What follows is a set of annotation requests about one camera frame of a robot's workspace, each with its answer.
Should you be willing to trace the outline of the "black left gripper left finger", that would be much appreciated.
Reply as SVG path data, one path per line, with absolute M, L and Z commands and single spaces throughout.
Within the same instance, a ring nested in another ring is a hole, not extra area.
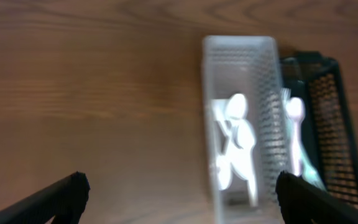
M 0 211 L 0 224 L 78 223 L 89 199 L 86 174 L 71 175 Z

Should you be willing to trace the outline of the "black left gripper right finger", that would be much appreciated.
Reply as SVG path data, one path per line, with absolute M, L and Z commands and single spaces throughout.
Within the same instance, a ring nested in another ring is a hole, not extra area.
M 280 211 L 285 224 L 358 224 L 358 210 L 282 171 L 276 181 Z

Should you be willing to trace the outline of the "white plastic spoon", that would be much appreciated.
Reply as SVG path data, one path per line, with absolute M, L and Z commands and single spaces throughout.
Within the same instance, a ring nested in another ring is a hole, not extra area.
M 231 161 L 227 154 L 227 144 L 230 143 L 231 131 L 225 121 L 218 121 L 222 136 L 218 136 L 216 168 L 219 190 L 226 190 L 232 183 Z
M 248 105 L 235 99 L 212 101 L 214 120 L 224 135 L 224 145 L 216 158 L 219 189 L 227 189 L 232 182 L 232 173 L 248 184 L 256 183 L 252 151 L 256 145 L 255 131 L 246 120 Z
M 259 204 L 258 188 L 252 155 L 256 138 L 254 130 L 247 120 L 242 120 L 238 125 L 236 143 L 240 147 L 236 169 L 241 177 L 248 182 L 250 206 L 257 207 Z
M 231 131 L 230 143 L 227 144 L 227 154 L 239 151 L 240 147 L 236 143 L 237 128 L 242 120 L 245 120 L 247 113 L 247 100 L 241 93 L 236 93 L 228 99 L 221 121 L 225 121 Z

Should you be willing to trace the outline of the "white wooden spoon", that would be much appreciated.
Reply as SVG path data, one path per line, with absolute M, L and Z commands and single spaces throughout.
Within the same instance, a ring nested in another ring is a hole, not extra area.
M 293 97 L 285 105 L 287 118 L 290 122 L 290 159 L 292 173 L 300 176 L 301 164 L 301 123 L 305 117 L 305 107 L 301 98 Z

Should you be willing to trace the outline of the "white plastic spoon top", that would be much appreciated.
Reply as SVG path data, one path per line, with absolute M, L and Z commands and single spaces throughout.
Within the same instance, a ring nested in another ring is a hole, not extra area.
M 245 120 L 247 113 L 247 100 L 241 93 L 236 93 L 228 99 L 221 121 L 225 121 L 231 131 L 230 143 L 227 144 L 227 154 L 239 151 L 240 147 L 236 143 L 237 128 L 242 120 Z

